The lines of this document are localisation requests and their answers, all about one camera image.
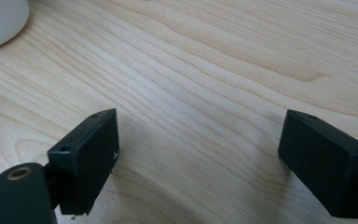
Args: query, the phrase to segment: light wood surface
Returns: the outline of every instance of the light wood surface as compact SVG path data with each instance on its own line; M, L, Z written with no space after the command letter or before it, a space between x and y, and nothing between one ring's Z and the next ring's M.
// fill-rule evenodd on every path
M30 0L0 47L0 173L116 108L121 155L59 223L358 223L278 158L286 109L358 139L358 0Z

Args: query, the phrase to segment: black plastic part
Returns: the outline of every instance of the black plastic part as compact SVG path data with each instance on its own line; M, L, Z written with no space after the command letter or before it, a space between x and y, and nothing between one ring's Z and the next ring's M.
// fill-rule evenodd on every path
M333 217L358 218L358 140L288 110L279 156Z
M48 151L49 164L45 169L50 194L60 196L52 199L53 204L59 203L64 215L88 214L118 153L116 110L105 110L85 119Z
M43 167L24 163L0 174L0 224L55 223Z

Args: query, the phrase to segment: black bracket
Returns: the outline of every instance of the black bracket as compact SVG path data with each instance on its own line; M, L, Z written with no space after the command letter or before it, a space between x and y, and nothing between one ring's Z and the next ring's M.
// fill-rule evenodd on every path
M56 223L88 214L119 153L117 112L89 116L48 151L49 163L24 163L0 174L0 223Z
M278 151L331 216L358 218L358 140L288 110Z

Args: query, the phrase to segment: wood grain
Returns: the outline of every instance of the wood grain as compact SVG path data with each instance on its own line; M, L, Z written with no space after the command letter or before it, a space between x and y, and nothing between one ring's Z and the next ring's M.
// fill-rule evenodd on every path
M358 0L31 0L0 47L0 173L117 108L122 154L59 223L358 223L277 154L286 109L358 139Z

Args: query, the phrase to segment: white object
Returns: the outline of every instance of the white object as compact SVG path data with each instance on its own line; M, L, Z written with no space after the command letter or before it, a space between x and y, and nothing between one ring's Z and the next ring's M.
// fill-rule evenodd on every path
M0 45L22 29L29 11L28 0L0 0Z

